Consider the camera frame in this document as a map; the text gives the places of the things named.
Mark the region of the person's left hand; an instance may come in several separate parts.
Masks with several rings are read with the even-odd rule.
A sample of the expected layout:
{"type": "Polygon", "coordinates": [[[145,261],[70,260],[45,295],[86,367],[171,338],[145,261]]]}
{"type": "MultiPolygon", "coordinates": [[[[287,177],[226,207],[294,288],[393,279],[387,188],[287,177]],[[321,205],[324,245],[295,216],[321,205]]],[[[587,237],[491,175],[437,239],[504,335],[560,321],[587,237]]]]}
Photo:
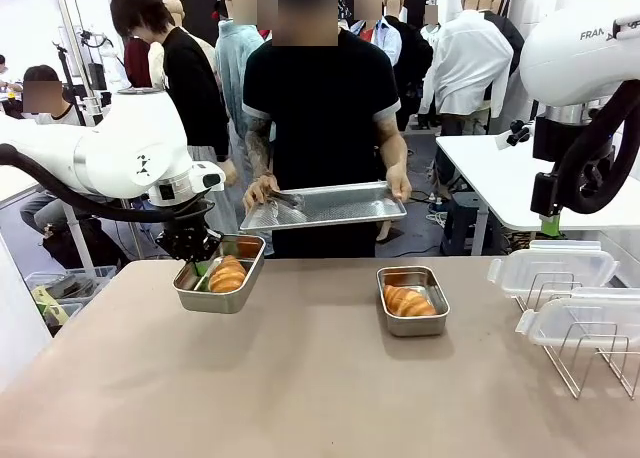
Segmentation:
{"type": "Polygon", "coordinates": [[[389,167],[386,172],[386,181],[394,198],[401,202],[409,200],[412,186],[405,165],[399,163],[389,167]]]}

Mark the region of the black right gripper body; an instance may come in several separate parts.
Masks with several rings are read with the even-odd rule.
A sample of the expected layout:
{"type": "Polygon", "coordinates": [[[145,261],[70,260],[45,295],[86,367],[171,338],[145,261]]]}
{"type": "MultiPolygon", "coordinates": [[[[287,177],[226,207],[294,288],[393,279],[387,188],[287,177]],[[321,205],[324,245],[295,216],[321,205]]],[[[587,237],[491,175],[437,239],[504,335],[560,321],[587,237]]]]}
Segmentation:
{"type": "Polygon", "coordinates": [[[537,117],[533,135],[533,157],[547,162],[559,162],[586,128],[586,124],[565,124],[537,117]]]}

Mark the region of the person's right hand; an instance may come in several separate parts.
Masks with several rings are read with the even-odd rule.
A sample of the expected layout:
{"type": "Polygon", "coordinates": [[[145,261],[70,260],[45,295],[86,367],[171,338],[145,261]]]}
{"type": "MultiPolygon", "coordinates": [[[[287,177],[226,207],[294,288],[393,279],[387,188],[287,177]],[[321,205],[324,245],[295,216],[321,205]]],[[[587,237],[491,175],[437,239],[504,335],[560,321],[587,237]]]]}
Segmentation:
{"type": "Polygon", "coordinates": [[[256,204],[265,204],[273,192],[279,192],[279,186],[272,174],[267,173],[256,178],[243,197],[245,212],[248,213],[256,204]]]}

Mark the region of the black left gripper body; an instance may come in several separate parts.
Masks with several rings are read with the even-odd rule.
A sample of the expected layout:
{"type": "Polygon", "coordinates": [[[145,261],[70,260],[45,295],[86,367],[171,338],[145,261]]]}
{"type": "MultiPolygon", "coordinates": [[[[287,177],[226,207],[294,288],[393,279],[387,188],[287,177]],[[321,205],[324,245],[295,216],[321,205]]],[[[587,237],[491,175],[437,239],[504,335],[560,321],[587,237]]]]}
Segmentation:
{"type": "Polygon", "coordinates": [[[203,214],[194,214],[164,223],[155,243],[176,260],[201,262],[214,255],[222,240],[223,234],[212,230],[203,214]]]}

